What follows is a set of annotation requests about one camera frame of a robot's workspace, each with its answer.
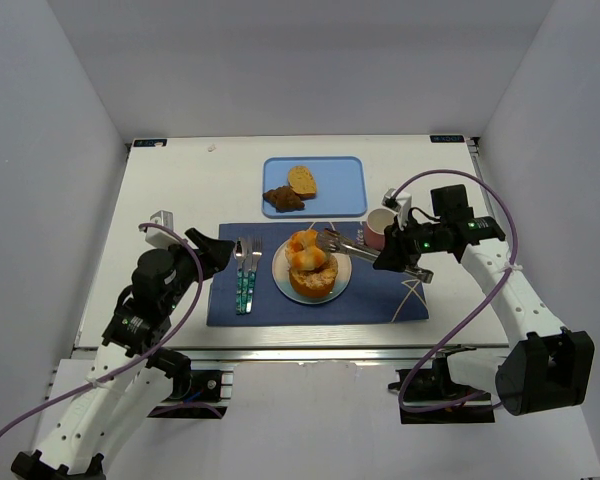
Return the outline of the round orange striped bun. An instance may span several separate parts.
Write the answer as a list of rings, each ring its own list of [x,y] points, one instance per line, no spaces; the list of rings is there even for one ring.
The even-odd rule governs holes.
[[[295,232],[288,240],[285,256],[291,269],[314,271],[328,260],[328,254],[317,246],[318,232],[307,229]]]

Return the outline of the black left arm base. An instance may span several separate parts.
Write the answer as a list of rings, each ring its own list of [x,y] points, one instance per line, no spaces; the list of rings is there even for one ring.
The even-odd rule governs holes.
[[[228,408],[233,373],[193,369],[178,377],[172,393],[149,414],[150,418],[221,419]]]

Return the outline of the sugared orange muffin bread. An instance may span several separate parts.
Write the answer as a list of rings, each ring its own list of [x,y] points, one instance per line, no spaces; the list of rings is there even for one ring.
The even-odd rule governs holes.
[[[293,290],[308,298],[324,298],[334,288],[339,273],[338,261],[331,255],[319,268],[311,271],[290,268],[289,281]]]

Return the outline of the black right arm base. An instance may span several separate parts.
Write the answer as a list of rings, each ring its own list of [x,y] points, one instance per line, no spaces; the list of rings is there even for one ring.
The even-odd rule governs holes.
[[[402,401],[410,408],[425,408],[439,403],[456,401],[451,407],[423,413],[408,413],[399,409],[402,425],[492,424],[495,414],[489,394],[460,403],[459,399],[475,393],[467,386],[443,386],[431,369],[420,370],[406,389]]]

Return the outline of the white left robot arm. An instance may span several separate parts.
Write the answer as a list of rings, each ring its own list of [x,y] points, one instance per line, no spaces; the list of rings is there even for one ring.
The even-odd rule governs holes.
[[[11,465],[19,479],[103,479],[143,420],[189,373],[191,361],[164,347],[171,315],[191,285],[223,271],[235,248],[194,228],[183,237],[143,226],[150,250],[119,295],[83,386],[52,431]]]

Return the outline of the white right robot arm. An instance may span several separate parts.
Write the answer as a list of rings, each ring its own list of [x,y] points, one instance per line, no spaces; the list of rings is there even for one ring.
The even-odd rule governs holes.
[[[409,273],[428,283],[433,274],[419,267],[421,256],[452,254],[485,295],[469,316],[491,307],[509,352],[496,356],[474,347],[448,347],[466,326],[461,321],[415,366],[430,362],[442,382],[472,388],[470,399],[489,393],[514,416],[582,404],[595,351],[591,337],[568,329],[545,305],[515,262],[512,235],[494,218],[475,215],[464,185],[434,189],[431,200],[433,213],[420,223],[409,199],[399,201],[395,190],[385,194],[384,206],[396,215],[384,231],[374,268]]]

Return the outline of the metal serving tongs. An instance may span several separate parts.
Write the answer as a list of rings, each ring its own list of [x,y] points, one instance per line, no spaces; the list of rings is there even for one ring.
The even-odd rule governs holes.
[[[407,265],[401,260],[390,259],[388,255],[383,256],[381,251],[357,244],[335,230],[324,229],[318,232],[316,245],[330,253],[344,254],[367,261],[373,265],[375,270],[406,273],[425,284],[429,284],[434,276],[431,270],[417,265]]]

